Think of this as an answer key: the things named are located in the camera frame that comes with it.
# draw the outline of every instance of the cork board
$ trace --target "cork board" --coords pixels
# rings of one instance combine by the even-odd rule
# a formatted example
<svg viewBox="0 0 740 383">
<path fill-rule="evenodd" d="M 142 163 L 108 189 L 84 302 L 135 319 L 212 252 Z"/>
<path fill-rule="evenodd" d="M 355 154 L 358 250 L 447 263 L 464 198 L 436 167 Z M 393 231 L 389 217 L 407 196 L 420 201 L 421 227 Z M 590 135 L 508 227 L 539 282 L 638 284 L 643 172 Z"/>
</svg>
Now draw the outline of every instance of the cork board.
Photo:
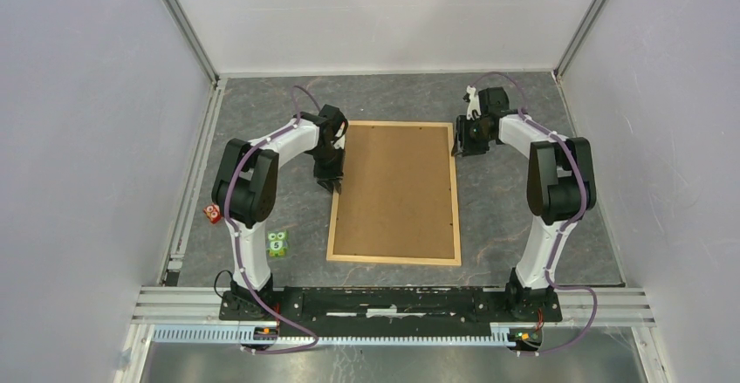
<svg viewBox="0 0 740 383">
<path fill-rule="evenodd" d="M 326 259 L 461 265 L 450 123 L 350 121 Z"/>
</svg>

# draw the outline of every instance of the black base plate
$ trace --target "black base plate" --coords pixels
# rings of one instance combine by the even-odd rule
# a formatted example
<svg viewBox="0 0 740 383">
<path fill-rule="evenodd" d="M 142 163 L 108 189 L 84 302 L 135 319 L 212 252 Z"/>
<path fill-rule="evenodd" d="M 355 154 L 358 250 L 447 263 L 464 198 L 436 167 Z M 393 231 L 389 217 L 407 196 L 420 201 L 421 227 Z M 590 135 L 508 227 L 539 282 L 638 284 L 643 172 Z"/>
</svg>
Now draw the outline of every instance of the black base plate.
<svg viewBox="0 0 740 383">
<path fill-rule="evenodd" d="M 489 336 L 490 323 L 537 322 L 538 307 L 512 312 L 504 289 L 483 287 L 286 287 L 272 292 L 280 314 L 320 337 L 457 337 Z M 221 320 L 265 318 L 236 308 L 235 298 L 224 293 Z M 374 309 L 423 316 L 403 318 L 374 316 Z M 563 320 L 557 295 L 555 303 L 541 306 L 545 322 Z M 327 316 L 327 313 L 344 316 Z M 304 336 L 291 326 L 280 326 L 280 335 Z"/>
</svg>

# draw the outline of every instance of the small cube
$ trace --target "small cube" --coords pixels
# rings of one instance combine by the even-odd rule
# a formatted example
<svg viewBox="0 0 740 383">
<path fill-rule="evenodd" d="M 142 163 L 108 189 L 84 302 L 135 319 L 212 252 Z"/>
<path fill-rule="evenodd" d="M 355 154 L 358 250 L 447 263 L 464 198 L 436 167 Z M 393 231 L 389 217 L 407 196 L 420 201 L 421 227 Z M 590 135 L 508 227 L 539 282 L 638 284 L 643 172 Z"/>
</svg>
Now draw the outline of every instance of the small cube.
<svg viewBox="0 0 740 383">
<path fill-rule="evenodd" d="M 267 251 L 270 256 L 278 258 L 285 256 L 288 250 L 288 232 L 286 230 L 268 233 L 267 241 Z"/>
<path fill-rule="evenodd" d="M 217 204 L 209 204 L 203 209 L 203 213 L 206 214 L 206 217 L 208 217 L 211 223 L 216 224 L 221 220 L 221 209 L 218 208 Z"/>
</svg>

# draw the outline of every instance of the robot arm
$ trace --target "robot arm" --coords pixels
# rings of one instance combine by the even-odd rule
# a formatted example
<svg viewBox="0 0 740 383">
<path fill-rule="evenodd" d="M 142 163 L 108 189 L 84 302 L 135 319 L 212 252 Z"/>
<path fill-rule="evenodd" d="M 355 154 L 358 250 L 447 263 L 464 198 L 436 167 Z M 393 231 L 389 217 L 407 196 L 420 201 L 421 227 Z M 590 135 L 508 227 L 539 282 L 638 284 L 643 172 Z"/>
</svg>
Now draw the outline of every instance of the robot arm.
<svg viewBox="0 0 740 383">
<path fill-rule="evenodd" d="M 534 215 L 530 236 L 521 261 L 512 271 L 510 286 L 521 297 L 531 298 L 541 290 L 552 291 L 545 269 L 549 263 L 550 277 L 554 277 L 560 252 L 577 222 L 566 222 L 579 212 L 580 192 L 565 151 L 552 137 L 538 130 L 527 119 L 528 115 L 509 109 L 509 98 L 503 88 L 489 88 L 476 92 L 468 88 L 465 99 L 469 108 L 456 123 L 456 154 L 468 156 L 485 154 L 489 143 L 507 144 L 529 159 L 527 175 L 527 202 Z M 566 138 L 565 142 L 586 185 L 586 209 L 596 204 L 591 147 L 584 138 Z M 554 248 L 557 234 L 561 234 Z"/>
<path fill-rule="evenodd" d="M 240 178 L 236 180 L 230 203 L 230 217 L 236 227 L 227 222 L 235 270 L 239 270 L 235 240 L 235 234 L 238 233 L 241 241 L 238 250 L 244 272 L 258 291 L 271 279 L 265 252 L 264 220 L 275 205 L 278 170 L 299 154 L 310 154 L 315 162 L 313 174 L 318 184 L 329 192 L 334 190 L 341 192 L 346 127 L 347 120 L 344 114 L 333 106 L 324 106 L 318 116 L 301 113 L 298 122 L 293 119 L 278 130 L 287 130 L 286 133 L 274 140 L 268 140 L 266 145 L 250 157 Z M 221 165 L 211 192 L 213 202 L 220 207 L 225 206 L 227 189 L 238 162 L 252 146 L 273 135 L 274 133 L 271 133 L 249 142 L 239 139 L 229 141 L 223 151 Z M 247 285 L 241 274 L 235 274 L 233 279 L 236 285 L 246 291 Z"/>
</svg>

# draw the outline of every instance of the green dice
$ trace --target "green dice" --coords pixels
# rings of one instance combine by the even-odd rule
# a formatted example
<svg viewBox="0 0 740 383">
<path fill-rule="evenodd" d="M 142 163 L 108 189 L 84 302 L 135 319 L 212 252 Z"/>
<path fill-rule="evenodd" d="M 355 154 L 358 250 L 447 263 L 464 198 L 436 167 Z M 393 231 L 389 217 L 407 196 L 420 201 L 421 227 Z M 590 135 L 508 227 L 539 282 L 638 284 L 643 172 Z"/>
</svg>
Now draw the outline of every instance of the green dice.
<svg viewBox="0 0 740 383">
<path fill-rule="evenodd" d="M 288 250 L 288 231 L 280 230 L 267 234 L 267 251 L 270 256 L 283 257 Z"/>
</svg>

